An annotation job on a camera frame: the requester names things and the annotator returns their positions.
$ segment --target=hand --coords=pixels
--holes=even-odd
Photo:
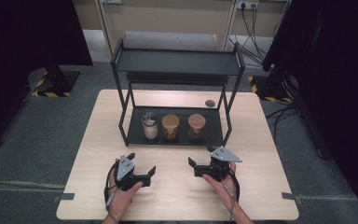
[[[231,161],[229,166],[230,166],[231,171],[233,172],[232,174],[234,175],[236,168],[237,168],[235,162]],[[220,201],[223,203],[225,208],[228,211],[230,211],[232,204],[234,203],[234,199],[228,194],[223,183],[214,180],[209,175],[203,175],[202,177],[213,187],[214,192],[217,194]],[[231,190],[231,192],[234,194],[235,198],[237,198],[236,188],[235,188],[234,181],[232,180],[231,176],[227,175],[226,178],[223,180],[223,182]]]
[[[115,186],[115,177],[114,177],[115,170],[112,171],[110,177],[109,177],[109,186]],[[132,203],[132,197],[133,195],[138,191],[138,189],[141,188],[143,185],[142,182],[136,183],[131,189],[127,191],[122,191],[116,187],[111,188],[109,190],[109,196],[112,193],[115,193],[115,197],[113,198],[112,202],[109,205],[109,213],[111,216],[115,218],[115,220],[118,222],[121,217],[124,215],[127,208]],[[105,218],[103,223],[116,223],[109,215]]]

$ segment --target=wooden lid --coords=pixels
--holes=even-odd
[[[176,115],[169,114],[162,118],[162,126],[168,129],[176,128],[179,126],[179,118]]]
[[[188,118],[188,124],[195,129],[200,129],[205,126],[206,120],[200,114],[193,114]]]

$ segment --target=yellow and black hazard tape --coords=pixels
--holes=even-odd
[[[34,88],[33,96],[47,96],[47,97],[68,97],[71,92],[62,92],[62,91],[39,91],[38,88],[45,84],[45,80],[48,77],[48,74],[45,73],[37,82],[36,87]]]
[[[292,99],[290,99],[289,97],[281,98],[281,97],[274,97],[274,96],[263,96],[260,94],[260,91],[257,88],[254,77],[249,77],[249,82],[251,84],[252,92],[255,93],[261,101],[286,102],[286,103],[292,102]]]

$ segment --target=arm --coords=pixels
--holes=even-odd
[[[235,174],[236,165],[235,162],[230,163],[230,168]],[[231,212],[232,216],[234,216],[234,220],[240,224],[253,224],[254,222],[246,215],[246,213],[242,210],[241,206],[235,202],[235,200],[227,193],[225,186],[222,182],[217,182],[209,175],[202,176],[214,189],[214,192],[219,197],[220,201],[223,203],[225,208]],[[235,195],[235,186],[234,182],[230,175],[226,177],[224,180],[225,185],[234,193]]]
[[[109,186],[115,186],[115,179],[113,177],[115,172],[112,172],[109,179]],[[142,186],[142,182],[136,183],[131,189],[128,191],[122,191],[117,188],[112,188],[109,190],[109,195],[115,193],[115,197],[109,205],[108,215],[103,221],[103,224],[117,224],[119,220],[123,217],[127,208],[132,203],[132,197],[138,191],[138,189]]]

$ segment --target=wooden table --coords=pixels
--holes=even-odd
[[[200,106],[217,102],[217,91],[134,91],[137,105]],[[103,188],[109,168],[120,155],[135,152],[135,172],[146,174],[154,165],[156,174],[149,188],[141,188],[122,220],[228,220],[229,213],[213,189],[195,177],[187,163],[208,164],[206,147],[129,145],[118,129],[122,112],[117,90],[103,90],[89,119],[64,193],[73,200],[60,202],[57,217],[64,220],[101,220],[106,216]],[[131,109],[127,110],[125,130]],[[238,92],[230,112],[232,133],[226,148],[240,157],[237,178],[241,185],[240,205],[253,220],[293,220],[296,203],[282,198],[291,193],[257,96]],[[225,115],[221,113],[225,132]]]

